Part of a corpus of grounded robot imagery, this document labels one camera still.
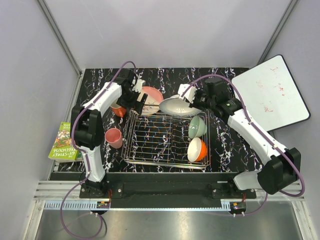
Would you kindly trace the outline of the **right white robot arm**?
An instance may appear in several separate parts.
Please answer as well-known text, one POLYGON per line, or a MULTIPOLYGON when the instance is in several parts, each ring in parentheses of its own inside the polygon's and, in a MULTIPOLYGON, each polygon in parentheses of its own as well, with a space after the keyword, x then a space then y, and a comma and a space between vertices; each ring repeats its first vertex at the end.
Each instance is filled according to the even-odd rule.
POLYGON ((232 82, 218 74, 205 75, 206 89, 195 83, 181 84, 178 98, 187 110, 210 109, 235 130, 253 148, 262 161, 262 169, 244 171, 227 185, 228 195, 239 198, 248 189, 263 189, 267 194, 280 192, 286 196, 301 197, 306 190, 300 173, 301 153, 288 149, 269 135, 249 114, 241 97, 232 97, 228 86, 232 82))

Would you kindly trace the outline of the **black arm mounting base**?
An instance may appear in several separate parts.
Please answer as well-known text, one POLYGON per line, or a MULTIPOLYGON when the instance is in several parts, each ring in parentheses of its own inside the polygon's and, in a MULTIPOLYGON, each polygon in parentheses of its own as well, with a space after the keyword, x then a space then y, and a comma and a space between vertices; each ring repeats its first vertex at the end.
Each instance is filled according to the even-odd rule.
POLYGON ((214 199, 255 199, 254 189, 236 190, 234 172, 111 172, 100 184, 103 191, 83 184, 79 197, 121 199, 141 195, 203 195, 214 199))

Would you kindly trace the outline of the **white grey rimmed plate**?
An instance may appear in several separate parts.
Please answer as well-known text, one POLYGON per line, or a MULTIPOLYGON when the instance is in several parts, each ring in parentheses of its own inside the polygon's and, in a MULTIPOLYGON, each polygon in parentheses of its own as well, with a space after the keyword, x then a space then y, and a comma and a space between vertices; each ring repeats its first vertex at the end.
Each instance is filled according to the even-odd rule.
POLYGON ((195 116, 196 114, 185 114, 186 109, 186 101, 178 98, 178 97, 170 97, 163 100, 159 104, 159 109, 170 116, 175 117, 191 117, 195 116))

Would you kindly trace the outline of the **orange white bowl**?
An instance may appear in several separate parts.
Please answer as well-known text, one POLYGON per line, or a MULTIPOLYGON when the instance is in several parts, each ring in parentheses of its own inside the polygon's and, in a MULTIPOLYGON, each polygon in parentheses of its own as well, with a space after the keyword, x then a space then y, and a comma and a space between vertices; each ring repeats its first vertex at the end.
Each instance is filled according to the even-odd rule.
POLYGON ((187 149, 187 159, 191 163, 200 162, 207 155, 207 146, 202 139, 196 137, 191 140, 187 149))

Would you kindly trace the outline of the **pink cream floral plate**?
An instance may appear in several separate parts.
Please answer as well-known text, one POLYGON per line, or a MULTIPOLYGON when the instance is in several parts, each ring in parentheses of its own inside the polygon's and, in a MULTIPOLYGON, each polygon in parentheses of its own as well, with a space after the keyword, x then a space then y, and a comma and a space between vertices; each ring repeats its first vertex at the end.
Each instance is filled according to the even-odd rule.
POLYGON ((164 100, 162 93, 154 87, 143 86, 137 99, 139 102, 142 100, 143 94, 147 94, 147 98, 141 115, 150 116, 157 113, 160 110, 159 104, 164 100))

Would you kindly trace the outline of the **pale green bowl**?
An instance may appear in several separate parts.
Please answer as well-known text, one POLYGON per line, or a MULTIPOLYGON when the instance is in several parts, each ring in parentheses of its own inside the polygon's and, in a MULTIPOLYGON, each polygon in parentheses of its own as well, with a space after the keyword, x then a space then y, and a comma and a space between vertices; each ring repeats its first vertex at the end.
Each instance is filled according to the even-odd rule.
POLYGON ((200 138, 207 133, 205 121, 198 115, 195 115, 188 126, 188 137, 190 139, 200 138))

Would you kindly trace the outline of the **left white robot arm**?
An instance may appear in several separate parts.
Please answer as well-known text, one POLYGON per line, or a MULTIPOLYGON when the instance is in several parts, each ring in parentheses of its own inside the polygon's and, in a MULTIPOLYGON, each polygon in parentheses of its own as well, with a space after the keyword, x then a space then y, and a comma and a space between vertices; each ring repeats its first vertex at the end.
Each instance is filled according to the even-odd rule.
POLYGON ((85 180, 93 183, 90 192, 97 198, 103 198, 108 193, 107 184, 102 182, 106 174, 100 152, 100 145, 105 136, 102 116, 112 103, 140 115, 148 96, 144 93, 139 99, 144 84, 145 81, 138 79, 132 69, 123 68, 106 81, 89 102, 72 108, 71 142, 82 153, 86 170, 85 180))

